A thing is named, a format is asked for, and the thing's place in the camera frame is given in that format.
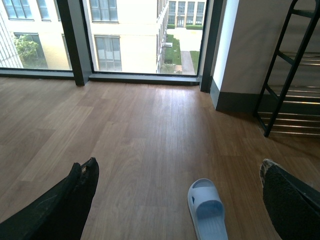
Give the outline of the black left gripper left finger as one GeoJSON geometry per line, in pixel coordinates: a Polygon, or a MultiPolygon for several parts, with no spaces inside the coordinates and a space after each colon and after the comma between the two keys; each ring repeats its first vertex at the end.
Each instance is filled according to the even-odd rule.
{"type": "Polygon", "coordinates": [[[2,240],[79,240],[99,179],[92,157],[74,163],[69,174],[0,224],[2,240]]]}

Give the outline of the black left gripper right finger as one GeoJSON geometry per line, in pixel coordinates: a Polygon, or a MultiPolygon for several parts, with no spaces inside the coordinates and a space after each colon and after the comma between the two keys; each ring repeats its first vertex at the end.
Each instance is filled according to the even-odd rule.
{"type": "Polygon", "coordinates": [[[271,159],[260,166],[263,202],[282,240],[320,238],[320,192],[271,159]]]}

